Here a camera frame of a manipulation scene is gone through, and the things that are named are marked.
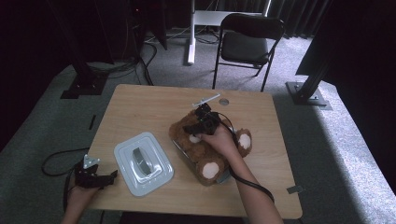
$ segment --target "brown teddy bear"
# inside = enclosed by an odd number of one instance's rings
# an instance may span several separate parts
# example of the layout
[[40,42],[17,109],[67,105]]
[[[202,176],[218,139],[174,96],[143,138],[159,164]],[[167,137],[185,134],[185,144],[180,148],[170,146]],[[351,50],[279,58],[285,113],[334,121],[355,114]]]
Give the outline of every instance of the brown teddy bear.
[[[228,171],[229,163],[208,143],[184,131],[183,127],[198,122],[198,117],[192,110],[187,116],[171,125],[169,136],[183,151],[200,182],[204,185],[212,185],[221,182]],[[227,120],[223,122],[231,128]],[[242,157],[246,157],[252,149],[251,133],[248,129],[240,129],[236,132],[236,137],[238,151]]]

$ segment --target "table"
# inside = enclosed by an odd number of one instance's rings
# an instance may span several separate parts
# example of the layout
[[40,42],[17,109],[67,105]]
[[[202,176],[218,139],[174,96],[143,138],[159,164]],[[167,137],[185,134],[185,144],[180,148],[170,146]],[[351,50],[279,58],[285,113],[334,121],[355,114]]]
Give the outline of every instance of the table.
[[[274,194],[280,215],[299,218],[302,208],[298,194],[287,192],[295,183],[269,93],[124,84],[115,89],[89,151],[91,157],[101,159],[98,174],[109,175],[119,170],[115,146],[142,132],[151,132],[156,137],[175,174],[165,185],[137,198],[128,190],[119,172],[114,185],[101,190],[90,208],[245,217],[233,178],[222,184],[203,186],[168,136],[171,124],[187,115],[193,103],[216,93],[221,96],[209,102],[212,111],[226,115],[236,129],[250,129],[253,149],[245,161],[260,183]],[[219,99],[222,98],[230,103],[221,105]]]
[[[246,13],[249,15],[264,16],[268,3],[264,7],[263,13]],[[211,25],[220,26],[222,20],[229,14],[235,13],[230,11],[205,11],[205,10],[195,10],[195,0],[191,0],[191,26],[190,26],[190,47],[189,47],[189,58],[188,63],[194,64],[195,62],[195,25]]]

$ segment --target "plastic lid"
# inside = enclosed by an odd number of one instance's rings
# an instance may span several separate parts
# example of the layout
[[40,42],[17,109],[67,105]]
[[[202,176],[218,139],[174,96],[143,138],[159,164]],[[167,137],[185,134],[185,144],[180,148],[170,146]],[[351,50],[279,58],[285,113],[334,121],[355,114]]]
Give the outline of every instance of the plastic lid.
[[129,191],[144,196],[167,183],[174,169],[152,133],[141,133],[114,149]]

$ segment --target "human hand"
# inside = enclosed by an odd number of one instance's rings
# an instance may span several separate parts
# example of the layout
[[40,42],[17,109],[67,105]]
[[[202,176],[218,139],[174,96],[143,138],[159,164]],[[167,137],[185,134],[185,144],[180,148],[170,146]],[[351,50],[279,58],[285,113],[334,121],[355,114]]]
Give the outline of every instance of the human hand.
[[206,141],[218,153],[227,158],[227,160],[231,157],[240,157],[230,131],[222,124],[219,125],[213,135],[199,133],[196,136]]
[[96,194],[99,188],[85,189],[80,186],[74,186],[69,191],[67,198],[67,207],[64,213],[63,224],[78,223],[79,218],[90,204],[92,198]]

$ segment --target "tripod base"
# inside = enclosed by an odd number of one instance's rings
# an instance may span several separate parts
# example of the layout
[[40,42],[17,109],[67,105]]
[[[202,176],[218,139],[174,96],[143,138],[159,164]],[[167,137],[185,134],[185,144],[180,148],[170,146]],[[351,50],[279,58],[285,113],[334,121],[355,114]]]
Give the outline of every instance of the tripod base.
[[81,85],[78,76],[74,79],[68,91],[64,91],[61,99],[78,99],[80,95],[100,95],[106,85],[109,73],[101,73],[90,84]]
[[315,90],[314,94],[308,99],[300,97],[298,91],[304,85],[303,82],[287,82],[286,87],[289,90],[289,94],[296,105],[317,105],[322,110],[332,110],[332,106],[329,101],[324,100],[318,89]]

